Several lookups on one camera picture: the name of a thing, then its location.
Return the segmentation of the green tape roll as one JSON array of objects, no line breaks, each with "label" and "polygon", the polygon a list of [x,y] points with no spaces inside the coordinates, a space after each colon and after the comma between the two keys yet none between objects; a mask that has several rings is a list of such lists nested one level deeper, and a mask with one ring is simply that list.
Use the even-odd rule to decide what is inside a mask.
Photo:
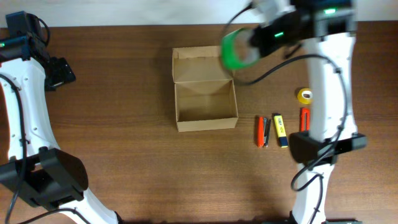
[{"label": "green tape roll", "polygon": [[254,65],[261,57],[259,49],[251,44],[254,31],[241,28],[221,40],[221,61],[228,70],[240,70]]}]

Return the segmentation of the small yellow tape roll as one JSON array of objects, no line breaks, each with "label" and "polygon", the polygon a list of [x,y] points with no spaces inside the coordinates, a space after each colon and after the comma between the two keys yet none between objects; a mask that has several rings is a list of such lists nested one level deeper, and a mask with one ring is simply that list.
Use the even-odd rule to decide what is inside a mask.
[{"label": "small yellow tape roll", "polygon": [[302,88],[297,94],[297,99],[299,102],[305,105],[309,105],[313,100],[313,93],[309,88]]}]

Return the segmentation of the orange utility knife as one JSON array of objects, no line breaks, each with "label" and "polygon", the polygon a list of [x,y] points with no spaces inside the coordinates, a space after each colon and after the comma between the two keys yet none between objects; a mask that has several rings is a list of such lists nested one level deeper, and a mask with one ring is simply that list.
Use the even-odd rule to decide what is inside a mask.
[{"label": "orange utility knife", "polygon": [[300,109],[300,132],[310,129],[310,110],[308,108]]}]

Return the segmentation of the yellow highlighter marker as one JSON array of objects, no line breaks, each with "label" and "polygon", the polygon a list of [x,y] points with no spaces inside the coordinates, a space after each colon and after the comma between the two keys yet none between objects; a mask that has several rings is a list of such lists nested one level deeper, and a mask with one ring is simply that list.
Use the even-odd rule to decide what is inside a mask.
[{"label": "yellow highlighter marker", "polygon": [[273,119],[274,119],[274,124],[275,124],[275,130],[277,132],[277,138],[279,141],[280,147],[288,147],[288,139],[287,139],[287,134],[285,131],[285,126],[284,126],[284,121],[282,118],[282,115],[279,113],[274,113],[273,114]]}]

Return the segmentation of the red black stapler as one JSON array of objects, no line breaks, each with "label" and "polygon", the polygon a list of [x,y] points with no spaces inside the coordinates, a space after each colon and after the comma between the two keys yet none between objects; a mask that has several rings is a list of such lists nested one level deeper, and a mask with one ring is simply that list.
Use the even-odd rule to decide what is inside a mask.
[{"label": "red black stapler", "polygon": [[271,120],[259,116],[257,119],[257,146],[267,147],[269,143]]}]

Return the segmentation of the brown cardboard box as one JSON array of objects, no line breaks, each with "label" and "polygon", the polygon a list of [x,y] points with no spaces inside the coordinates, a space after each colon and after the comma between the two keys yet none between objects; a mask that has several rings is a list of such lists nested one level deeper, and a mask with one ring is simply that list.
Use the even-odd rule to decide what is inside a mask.
[{"label": "brown cardboard box", "polygon": [[218,46],[172,49],[172,78],[179,132],[236,127],[233,76],[220,65]]}]

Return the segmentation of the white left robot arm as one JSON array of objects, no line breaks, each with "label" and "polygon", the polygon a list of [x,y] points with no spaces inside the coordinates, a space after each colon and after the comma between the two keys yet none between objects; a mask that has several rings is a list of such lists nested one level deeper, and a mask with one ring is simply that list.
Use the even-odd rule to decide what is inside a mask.
[{"label": "white left robot arm", "polygon": [[1,41],[1,88],[9,124],[8,162],[1,183],[13,200],[62,213],[76,223],[121,223],[88,186],[82,161],[61,150],[50,124],[45,93],[76,77],[64,58],[47,52],[50,30],[37,16],[6,16],[9,37]]}]

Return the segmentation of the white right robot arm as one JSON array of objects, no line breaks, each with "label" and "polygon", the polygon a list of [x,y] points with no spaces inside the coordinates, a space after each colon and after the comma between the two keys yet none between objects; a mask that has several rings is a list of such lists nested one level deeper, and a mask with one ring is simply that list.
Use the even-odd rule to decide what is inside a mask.
[{"label": "white right robot arm", "polygon": [[365,147],[358,133],[351,92],[351,61],[356,41],[351,1],[252,1],[265,15],[249,36],[255,58],[302,42],[312,91],[310,127],[289,137],[298,164],[291,181],[296,193],[290,223],[325,223],[328,181],[339,154]]}]

